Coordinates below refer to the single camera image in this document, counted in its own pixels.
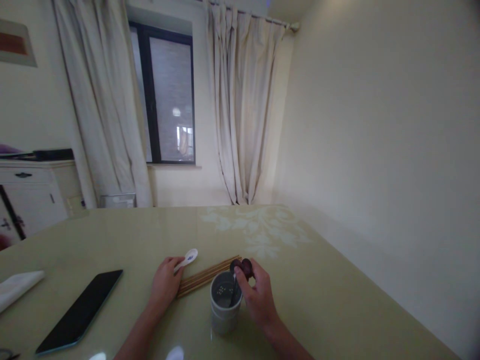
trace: hand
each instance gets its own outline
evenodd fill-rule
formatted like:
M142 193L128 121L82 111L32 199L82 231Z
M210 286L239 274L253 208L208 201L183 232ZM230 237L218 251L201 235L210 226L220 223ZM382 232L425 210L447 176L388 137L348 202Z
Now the hand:
M267 332L269 328L280 322L272 295L270 275L254 259L251 259L251 265L255 286L249 285L243 271L238 266L235 267L236 280L245 298L251 318L260 329Z
M147 305L147 308L149 308L154 315L161 317L170 303L175 299L179 291L184 267L182 266L176 275L174 275L174 268L184 259L185 257L183 256L166 257L156 270L151 286L150 299Z

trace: cabinet door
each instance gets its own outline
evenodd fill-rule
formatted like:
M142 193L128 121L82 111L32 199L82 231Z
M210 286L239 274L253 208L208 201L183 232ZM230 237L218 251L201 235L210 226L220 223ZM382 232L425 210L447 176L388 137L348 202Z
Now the cabinet door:
M54 199L48 184L4 185L26 237L67 218L62 199Z
M0 235L5 236L11 245L20 242L20 236L15 229L14 222L10 218L10 214L5 207L4 202L0 198Z

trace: window sill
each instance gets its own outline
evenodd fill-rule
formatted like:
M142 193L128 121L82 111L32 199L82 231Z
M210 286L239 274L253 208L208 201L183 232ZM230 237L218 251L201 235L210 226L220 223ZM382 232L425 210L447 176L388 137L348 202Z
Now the window sill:
M165 169L165 170L202 170L201 166L192 165L192 164L154 164L148 163L147 168L149 169Z

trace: wooden chopsticks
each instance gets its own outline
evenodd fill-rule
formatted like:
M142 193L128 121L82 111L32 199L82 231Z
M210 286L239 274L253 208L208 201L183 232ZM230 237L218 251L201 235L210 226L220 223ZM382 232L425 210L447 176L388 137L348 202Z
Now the wooden chopsticks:
M240 255L237 255L227 260L224 260L217 265L210 266L209 268L206 268L205 270L200 271L193 276L183 279L182 281L180 281L180 288L178 289L176 297L182 298L185 295L191 293L192 291L197 290L202 286L210 283L215 276L229 270L230 264L235 259L242 261L242 257Z

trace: white cup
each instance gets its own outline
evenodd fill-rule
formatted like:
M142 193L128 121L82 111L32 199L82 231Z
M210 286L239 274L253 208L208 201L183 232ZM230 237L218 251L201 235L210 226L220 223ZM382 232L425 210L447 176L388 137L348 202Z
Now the white cup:
M219 273L211 281L211 328L220 335L231 332L237 326L243 295L237 285L233 306L229 306L234 283L234 276L229 271Z

